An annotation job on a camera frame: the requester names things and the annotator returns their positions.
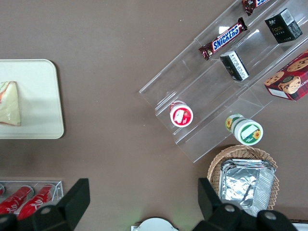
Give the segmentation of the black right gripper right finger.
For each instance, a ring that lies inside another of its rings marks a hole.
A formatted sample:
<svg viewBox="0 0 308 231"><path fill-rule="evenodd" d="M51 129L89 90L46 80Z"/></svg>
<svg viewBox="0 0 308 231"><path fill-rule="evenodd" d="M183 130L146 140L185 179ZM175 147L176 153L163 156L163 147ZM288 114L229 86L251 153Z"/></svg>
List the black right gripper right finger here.
<svg viewBox="0 0 308 231"><path fill-rule="evenodd" d="M207 178L198 179L198 204L204 219L194 231L255 231L257 219L237 206L223 203Z"/></svg>

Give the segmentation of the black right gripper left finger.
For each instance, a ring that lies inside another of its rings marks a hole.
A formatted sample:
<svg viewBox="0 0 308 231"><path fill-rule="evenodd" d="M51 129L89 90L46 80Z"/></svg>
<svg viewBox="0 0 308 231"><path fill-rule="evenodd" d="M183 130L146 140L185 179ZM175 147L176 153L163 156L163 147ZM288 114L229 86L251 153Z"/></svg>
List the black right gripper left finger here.
<svg viewBox="0 0 308 231"><path fill-rule="evenodd" d="M90 204L89 179L79 179L56 204L37 210L32 216L34 231L73 231Z"/></svg>

